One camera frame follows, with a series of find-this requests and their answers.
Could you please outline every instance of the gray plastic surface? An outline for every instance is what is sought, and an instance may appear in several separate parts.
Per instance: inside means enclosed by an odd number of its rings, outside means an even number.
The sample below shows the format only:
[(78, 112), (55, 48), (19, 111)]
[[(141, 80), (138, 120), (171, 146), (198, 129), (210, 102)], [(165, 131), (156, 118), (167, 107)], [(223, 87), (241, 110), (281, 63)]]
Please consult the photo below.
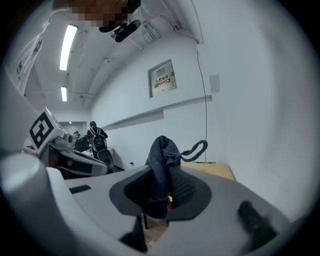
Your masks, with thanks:
[(196, 218), (171, 221), (149, 251), (151, 255), (243, 255), (250, 241), (237, 214), (243, 200), (251, 201), (260, 215), (268, 217), (277, 232), (289, 227), (290, 223), (283, 214), (236, 181), (188, 167), (175, 168), (205, 181), (211, 188), (211, 201)]
[(111, 202), (109, 192), (112, 186), (133, 174), (149, 169), (145, 165), (132, 170), (121, 171), (104, 176), (68, 179), (68, 188), (88, 185), (91, 189), (73, 195), (81, 209), (106, 233), (120, 239), (134, 229), (136, 217), (121, 214)]
[[(113, 184), (148, 166), (107, 176), (66, 180), (69, 188), (89, 185), (92, 189), (74, 194), (83, 211), (104, 231), (115, 238), (132, 231), (135, 218), (121, 214), (110, 201), (109, 190)], [(209, 205), (196, 218), (188, 221), (171, 221), (160, 240), (150, 249), (155, 256), (162, 255), (239, 255), (244, 254), (250, 242), (237, 210), (243, 200), (268, 217), (279, 233), (289, 227), (287, 218), (276, 208), (254, 194), (245, 186), (222, 177), (188, 167), (174, 167), (187, 172), (211, 188)]]
[(89, 155), (83, 154), (75, 150), (61, 150), (59, 152), (61, 155), (73, 159), (77, 162), (92, 165), (91, 172), (83, 172), (78, 170), (69, 169), (68, 171), (82, 176), (101, 176), (105, 175), (108, 172), (108, 167), (106, 164), (100, 160), (97, 160)]
[(2, 158), (0, 181), (22, 227), (51, 255), (143, 255), (100, 229), (74, 200), (60, 171), (46, 169), (36, 157)]
[(107, 148), (98, 152), (97, 154), (98, 154), (99, 160), (104, 162), (107, 165), (108, 170), (114, 168), (114, 166), (115, 166), (114, 158), (112, 157), (112, 154), (110, 153), (110, 151)]
[[(1, 189), (28, 234), (54, 255), (142, 255), (118, 241), (133, 230), (136, 218), (115, 208), (109, 190), (148, 168), (63, 180), (60, 171), (45, 169), (34, 156), (16, 154), (0, 161)], [(237, 215), (243, 200), (251, 201), (280, 234), (289, 228), (289, 221), (277, 209), (241, 184), (187, 167), (174, 168), (206, 182), (212, 198), (194, 219), (171, 221), (148, 254), (242, 255), (249, 242)], [(91, 189), (72, 195), (69, 188), (81, 185)]]

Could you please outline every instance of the fluorescent ceiling light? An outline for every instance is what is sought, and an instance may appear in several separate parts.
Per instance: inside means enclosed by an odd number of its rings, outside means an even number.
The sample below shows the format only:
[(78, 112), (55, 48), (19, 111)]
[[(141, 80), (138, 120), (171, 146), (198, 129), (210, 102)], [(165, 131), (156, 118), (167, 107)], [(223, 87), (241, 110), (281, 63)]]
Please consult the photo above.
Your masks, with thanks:
[(61, 50), (60, 70), (64, 70), (64, 71), (67, 70), (70, 49), (71, 49), (72, 42), (75, 38), (77, 30), (78, 28), (73, 25), (69, 25), (66, 28), (63, 44), (62, 44), (62, 50)]
[(67, 101), (67, 87), (61, 87), (62, 101)]

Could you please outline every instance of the wooden floor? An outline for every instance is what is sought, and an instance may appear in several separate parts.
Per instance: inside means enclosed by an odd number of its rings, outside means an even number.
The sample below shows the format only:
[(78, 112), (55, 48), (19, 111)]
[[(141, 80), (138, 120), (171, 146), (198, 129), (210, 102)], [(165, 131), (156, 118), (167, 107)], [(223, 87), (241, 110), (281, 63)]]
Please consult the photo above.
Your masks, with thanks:
[(146, 217), (148, 229), (145, 229), (145, 224), (142, 222), (145, 243), (148, 249), (154, 246), (163, 233), (167, 230), (167, 223), (162, 219)]
[(190, 167), (192, 169), (220, 176), (234, 181), (235, 177), (231, 172), (229, 166), (225, 163), (198, 163), (198, 162), (182, 162), (181, 166)]

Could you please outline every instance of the white ceiling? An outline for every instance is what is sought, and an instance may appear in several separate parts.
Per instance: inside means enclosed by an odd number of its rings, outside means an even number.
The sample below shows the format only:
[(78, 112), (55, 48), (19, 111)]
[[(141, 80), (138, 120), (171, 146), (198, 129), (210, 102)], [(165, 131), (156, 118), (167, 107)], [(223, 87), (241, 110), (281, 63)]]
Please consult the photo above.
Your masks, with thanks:
[[(163, 2), (167, 8), (161, 0), (142, 0), (138, 14), (133, 17), (150, 21), (161, 37), (173, 31), (163, 16), (170, 22), (181, 24), (169, 2)], [(67, 71), (62, 71), (59, 69), (61, 48), (70, 24), (79, 26), (79, 29), (72, 44)], [(149, 44), (144, 33), (140, 26), (123, 42), (117, 43), (110, 32), (101, 33), (97, 27), (72, 20), (67, 13), (55, 13), (43, 34), (42, 48), (26, 84), (27, 100), (39, 111), (44, 107), (57, 111), (87, 109), (112, 74), (130, 56)], [(62, 102), (61, 87), (67, 87), (67, 102)]]

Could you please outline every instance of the fabric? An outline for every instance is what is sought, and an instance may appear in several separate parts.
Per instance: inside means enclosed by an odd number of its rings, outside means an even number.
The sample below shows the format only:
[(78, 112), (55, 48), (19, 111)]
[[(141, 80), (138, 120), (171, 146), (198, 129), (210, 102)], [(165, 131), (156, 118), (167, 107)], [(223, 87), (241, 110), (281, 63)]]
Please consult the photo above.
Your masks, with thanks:
[[(183, 157), (183, 155), (189, 156), (192, 154), (200, 144), (203, 144), (203, 147), (197, 154), (195, 154), (195, 156), (190, 159)], [(149, 200), (142, 208), (144, 214), (153, 218), (165, 218), (168, 211), (168, 197), (170, 194), (167, 179), (169, 166), (179, 166), (181, 164), (181, 159), (185, 162), (192, 162), (196, 160), (207, 148), (208, 142), (201, 140), (196, 143), (191, 150), (179, 153), (178, 147), (171, 139), (165, 136), (160, 136), (155, 139), (145, 162), (146, 165), (152, 167), (154, 179), (150, 189)]]
[(176, 144), (165, 136), (160, 136), (153, 142), (146, 165), (151, 166), (154, 173), (154, 182), (151, 189), (150, 199), (161, 201), (169, 196), (167, 182), (168, 166), (180, 165), (181, 160), (168, 156), (168, 153), (179, 154)]
[[(90, 129), (89, 129), (88, 132), (86, 133), (86, 137), (87, 137), (88, 140), (91, 140), (92, 137), (93, 137), (93, 134), (92, 134), (92, 132), (90, 131)], [(108, 138), (108, 135), (105, 133), (104, 130), (102, 130), (101, 128), (98, 128), (98, 127), (97, 127), (97, 129), (100, 130), (100, 132), (97, 131), (97, 133), (101, 134), (101, 135), (104, 136), (106, 139)]]

